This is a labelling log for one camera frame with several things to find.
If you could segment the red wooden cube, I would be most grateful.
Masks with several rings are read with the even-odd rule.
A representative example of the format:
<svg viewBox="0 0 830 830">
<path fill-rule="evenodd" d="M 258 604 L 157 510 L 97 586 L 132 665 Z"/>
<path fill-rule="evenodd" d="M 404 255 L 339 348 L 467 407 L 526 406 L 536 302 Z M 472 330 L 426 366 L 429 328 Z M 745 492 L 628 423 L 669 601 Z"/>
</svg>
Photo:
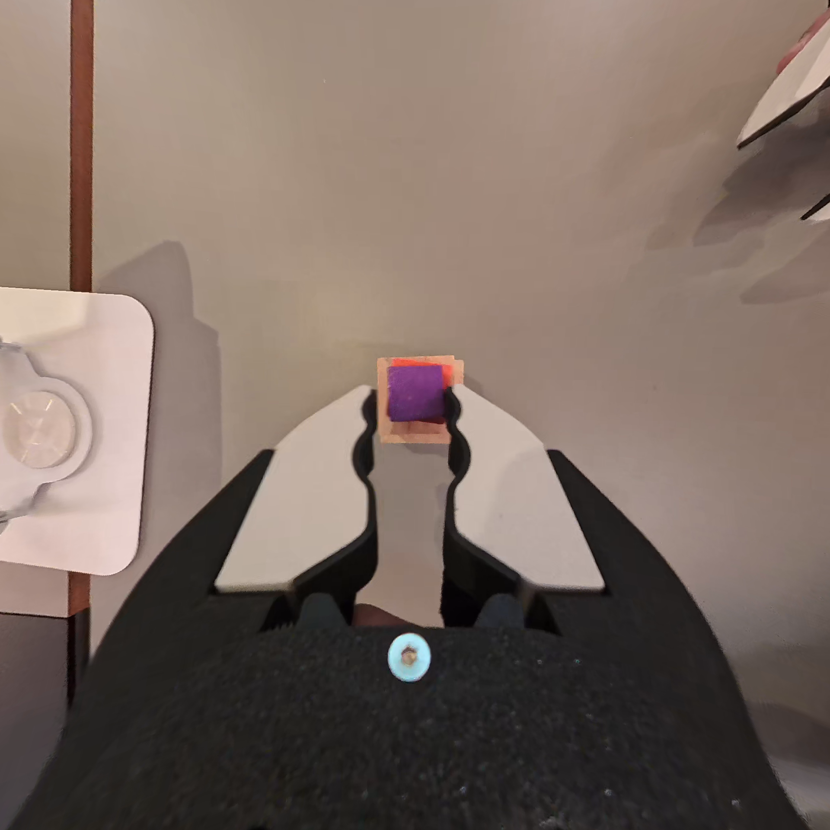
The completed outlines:
<svg viewBox="0 0 830 830">
<path fill-rule="evenodd" d="M 448 389 L 452 385 L 463 382 L 463 361 L 454 356 L 427 356 L 416 358 L 391 358 L 392 367 L 427 367 L 440 366 L 442 372 L 442 388 Z"/>
</svg>

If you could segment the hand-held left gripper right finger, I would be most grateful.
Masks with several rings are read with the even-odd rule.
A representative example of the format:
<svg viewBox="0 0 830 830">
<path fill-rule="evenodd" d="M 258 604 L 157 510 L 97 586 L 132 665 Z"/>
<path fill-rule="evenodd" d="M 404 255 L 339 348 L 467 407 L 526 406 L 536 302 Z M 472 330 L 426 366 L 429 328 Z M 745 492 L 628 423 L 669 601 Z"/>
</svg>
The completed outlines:
<svg viewBox="0 0 830 830">
<path fill-rule="evenodd" d="M 471 597 L 600 594 L 605 582 L 543 442 L 465 385 L 446 394 L 447 581 Z"/>
</svg>

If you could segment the purple wooden cube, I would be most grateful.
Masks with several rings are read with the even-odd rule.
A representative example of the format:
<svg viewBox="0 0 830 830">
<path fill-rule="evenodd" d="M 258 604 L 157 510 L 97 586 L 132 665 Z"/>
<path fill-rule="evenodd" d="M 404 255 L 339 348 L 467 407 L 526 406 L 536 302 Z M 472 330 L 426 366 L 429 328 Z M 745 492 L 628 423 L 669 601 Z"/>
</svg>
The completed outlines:
<svg viewBox="0 0 830 830">
<path fill-rule="evenodd" d="M 444 398 L 440 366 L 389 369 L 389 417 L 392 421 L 443 420 Z"/>
</svg>

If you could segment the person's right hand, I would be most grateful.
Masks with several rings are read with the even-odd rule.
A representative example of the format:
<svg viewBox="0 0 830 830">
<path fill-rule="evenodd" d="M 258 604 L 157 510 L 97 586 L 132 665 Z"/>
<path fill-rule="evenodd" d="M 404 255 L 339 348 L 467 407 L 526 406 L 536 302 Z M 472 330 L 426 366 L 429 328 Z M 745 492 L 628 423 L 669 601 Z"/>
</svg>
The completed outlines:
<svg viewBox="0 0 830 830">
<path fill-rule="evenodd" d="M 816 36 L 816 34 L 828 22 L 828 20 L 829 8 L 814 19 L 814 21 L 810 24 L 808 29 L 806 29 L 803 32 L 803 34 L 798 38 L 794 45 L 790 47 L 788 51 L 783 55 L 775 70 L 777 75 L 781 74 L 781 72 L 788 66 L 788 64 L 794 59 L 794 57 L 796 57 L 804 49 L 804 47 L 806 47 L 810 40 L 812 40 Z"/>
</svg>

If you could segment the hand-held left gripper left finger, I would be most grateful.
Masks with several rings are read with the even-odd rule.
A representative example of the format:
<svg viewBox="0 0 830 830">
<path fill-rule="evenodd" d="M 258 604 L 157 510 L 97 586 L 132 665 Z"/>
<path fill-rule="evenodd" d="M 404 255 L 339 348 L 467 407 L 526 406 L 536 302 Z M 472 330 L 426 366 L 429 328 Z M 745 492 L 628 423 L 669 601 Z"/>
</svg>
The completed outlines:
<svg viewBox="0 0 830 830">
<path fill-rule="evenodd" d="M 368 481 L 375 391 L 358 385 L 307 417 L 275 447 L 216 577 L 220 594 L 300 591 L 314 568 L 368 543 L 368 566 L 345 578 L 353 597 L 377 566 L 374 492 Z"/>
</svg>

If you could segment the white folding stand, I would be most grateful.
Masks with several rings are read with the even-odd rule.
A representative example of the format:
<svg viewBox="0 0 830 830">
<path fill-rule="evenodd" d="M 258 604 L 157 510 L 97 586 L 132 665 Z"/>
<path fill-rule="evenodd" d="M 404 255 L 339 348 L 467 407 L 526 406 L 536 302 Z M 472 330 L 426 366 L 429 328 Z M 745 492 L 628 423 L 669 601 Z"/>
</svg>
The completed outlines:
<svg viewBox="0 0 830 830">
<path fill-rule="evenodd" d="M 109 576 L 140 542 L 154 328 L 130 296 L 3 287 L 3 563 Z"/>
</svg>

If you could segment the medium wooden cube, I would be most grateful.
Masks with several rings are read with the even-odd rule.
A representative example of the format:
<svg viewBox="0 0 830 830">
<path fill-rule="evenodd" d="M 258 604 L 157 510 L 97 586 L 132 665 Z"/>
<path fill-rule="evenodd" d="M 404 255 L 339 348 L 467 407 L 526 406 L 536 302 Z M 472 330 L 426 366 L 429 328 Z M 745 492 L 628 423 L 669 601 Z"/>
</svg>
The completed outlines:
<svg viewBox="0 0 830 830">
<path fill-rule="evenodd" d="M 449 445 L 444 421 L 392 421 L 389 417 L 389 369 L 391 358 L 378 358 L 378 433 L 383 443 Z"/>
</svg>

